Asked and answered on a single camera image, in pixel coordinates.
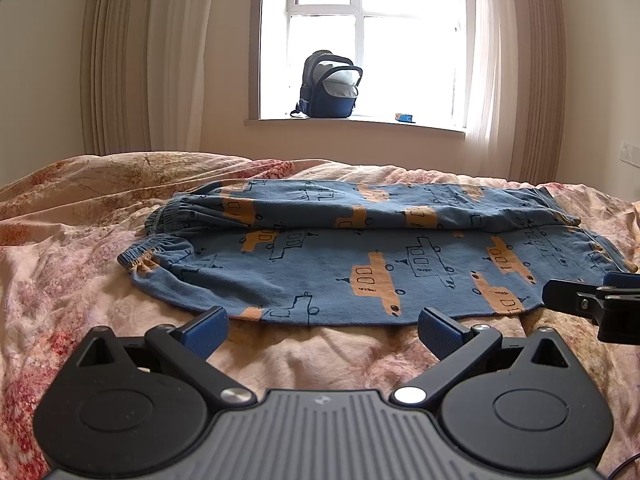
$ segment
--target window sill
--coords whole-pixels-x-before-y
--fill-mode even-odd
[[[317,118],[293,118],[286,117],[282,119],[247,119],[244,126],[284,126],[286,128],[294,127],[294,124],[300,126],[304,121],[308,125],[325,125],[328,126],[335,121],[348,123],[352,128],[391,128],[395,132],[419,132],[424,134],[442,134],[446,136],[460,137],[464,139],[465,131],[456,126],[427,126],[419,123],[401,123],[399,121],[391,121],[378,117],[368,116],[351,116],[346,119],[317,119]]]

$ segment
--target window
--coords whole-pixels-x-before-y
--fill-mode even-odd
[[[364,70],[354,115],[464,126],[475,19],[467,0],[262,0],[260,118],[298,100],[305,59],[328,49]]]

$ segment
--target blue gripper pad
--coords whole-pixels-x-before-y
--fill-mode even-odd
[[[418,316],[418,338],[440,360],[472,337],[467,327],[433,308],[425,307]]]
[[[215,306],[175,329],[172,336],[198,357],[207,359],[223,343],[228,331],[226,310]]]
[[[628,272],[607,272],[604,275],[602,284],[615,286],[616,288],[640,288],[640,274],[629,274]]]

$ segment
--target elastic waistband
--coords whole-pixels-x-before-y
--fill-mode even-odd
[[[157,234],[149,238],[134,242],[133,245],[118,255],[118,263],[127,270],[131,270],[143,256],[151,256],[156,251],[162,250],[164,245],[175,240],[174,236]]]
[[[145,220],[147,235],[170,233],[183,228],[178,220],[178,212],[182,206],[182,199],[188,193],[176,193],[164,206],[153,211]]]

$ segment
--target wall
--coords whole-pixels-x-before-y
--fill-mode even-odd
[[[203,151],[456,172],[463,143],[460,136],[351,121],[245,126],[250,6],[251,0],[212,1],[205,52]]]
[[[84,153],[84,0],[0,0],[0,186]]]
[[[562,0],[566,108],[558,180],[640,200],[640,168],[620,142],[640,146],[640,0]]]

